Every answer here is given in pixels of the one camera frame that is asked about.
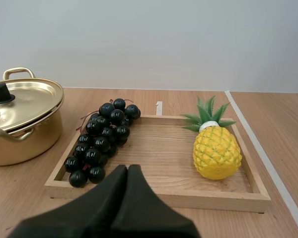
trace white wall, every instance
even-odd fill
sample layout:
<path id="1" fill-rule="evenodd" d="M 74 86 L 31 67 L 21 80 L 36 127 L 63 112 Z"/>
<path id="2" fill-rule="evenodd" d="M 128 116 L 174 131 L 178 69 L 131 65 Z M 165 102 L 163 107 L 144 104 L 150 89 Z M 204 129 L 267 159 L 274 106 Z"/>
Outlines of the white wall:
<path id="1" fill-rule="evenodd" d="M 0 0 L 11 67 L 65 87 L 298 92 L 298 0 Z"/>

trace grape bunch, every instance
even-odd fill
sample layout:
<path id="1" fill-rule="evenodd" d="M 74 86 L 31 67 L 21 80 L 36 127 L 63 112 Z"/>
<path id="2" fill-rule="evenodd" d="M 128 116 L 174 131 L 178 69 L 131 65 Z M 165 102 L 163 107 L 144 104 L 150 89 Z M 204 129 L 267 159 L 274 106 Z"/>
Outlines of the grape bunch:
<path id="1" fill-rule="evenodd" d="M 117 146 L 127 142 L 129 127 L 140 116 L 136 105 L 126 107 L 121 98 L 103 104 L 98 113 L 91 115 L 86 133 L 79 136 L 73 155 L 64 162 L 66 171 L 71 173 L 69 182 L 73 187 L 84 187 L 88 179 L 99 183 L 105 178 L 104 166 L 117 153 Z"/>

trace toy pineapple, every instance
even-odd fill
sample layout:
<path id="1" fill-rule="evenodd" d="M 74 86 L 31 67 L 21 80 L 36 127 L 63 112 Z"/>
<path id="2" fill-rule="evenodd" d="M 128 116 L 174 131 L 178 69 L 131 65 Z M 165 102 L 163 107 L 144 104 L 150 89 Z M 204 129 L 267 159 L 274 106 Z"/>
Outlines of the toy pineapple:
<path id="1" fill-rule="evenodd" d="M 235 121 L 221 120 L 229 103 L 213 114 L 214 100 L 215 96 L 204 104 L 198 98 L 200 116 L 184 114 L 192 125 L 183 128 L 199 132 L 193 148 L 193 163 L 197 171 L 208 179 L 224 179 L 238 170 L 242 156 L 234 135 L 224 128 Z"/>

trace black lid knob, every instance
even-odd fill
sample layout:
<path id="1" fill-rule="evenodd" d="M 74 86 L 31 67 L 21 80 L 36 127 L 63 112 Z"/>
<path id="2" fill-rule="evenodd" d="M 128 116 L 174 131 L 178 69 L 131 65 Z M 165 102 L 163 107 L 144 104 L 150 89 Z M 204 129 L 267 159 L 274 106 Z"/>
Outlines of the black lid knob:
<path id="1" fill-rule="evenodd" d="M 0 104 L 8 103 L 15 99 L 13 94 L 10 94 L 5 83 L 0 83 Z"/>

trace green leaf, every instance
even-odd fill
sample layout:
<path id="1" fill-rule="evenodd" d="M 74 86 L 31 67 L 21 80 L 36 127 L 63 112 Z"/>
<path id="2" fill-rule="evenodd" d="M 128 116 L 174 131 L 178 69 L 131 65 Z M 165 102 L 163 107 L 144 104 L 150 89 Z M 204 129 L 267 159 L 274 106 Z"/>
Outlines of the green leaf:
<path id="1" fill-rule="evenodd" d="M 216 121 L 217 123 L 219 123 L 219 121 L 221 120 L 221 117 L 223 116 L 226 108 L 228 107 L 230 103 L 226 103 L 224 105 L 222 105 L 212 116 L 212 120 Z"/>
<path id="2" fill-rule="evenodd" d="M 201 105 L 198 105 L 198 111 L 199 111 L 200 118 L 201 118 L 201 124 L 211 120 L 211 116 L 205 110 L 205 108 L 202 107 Z"/>
<path id="3" fill-rule="evenodd" d="M 204 102 L 201 100 L 201 98 L 200 97 L 198 97 L 198 104 L 197 104 L 197 106 L 201 106 L 201 107 L 204 107 Z"/>
<path id="4" fill-rule="evenodd" d="M 219 126 L 227 127 L 229 125 L 233 125 L 234 123 L 236 123 L 236 121 L 234 121 L 234 120 L 221 120 L 221 121 L 219 121 Z"/>
<path id="5" fill-rule="evenodd" d="M 185 119 L 185 122 L 193 125 L 201 125 L 201 123 L 197 123 L 194 119 Z"/>
<path id="6" fill-rule="evenodd" d="M 199 132 L 199 130 L 200 130 L 200 126 L 198 126 L 198 125 L 186 125 L 182 128 L 183 129 L 188 129 L 188 130 L 191 130 L 191 131 L 194 131 L 194 132 Z"/>
<path id="7" fill-rule="evenodd" d="M 208 110 L 210 116 L 213 114 L 213 107 L 214 107 L 215 95 L 211 97 L 206 103 L 205 108 Z"/>
<path id="8" fill-rule="evenodd" d="M 201 124 L 201 119 L 199 118 L 198 115 L 195 115 L 195 114 L 182 114 L 181 116 L 184 116 L 188 119 L 194 120 L 195 123 L 192 123 L 192 124 Z"/>

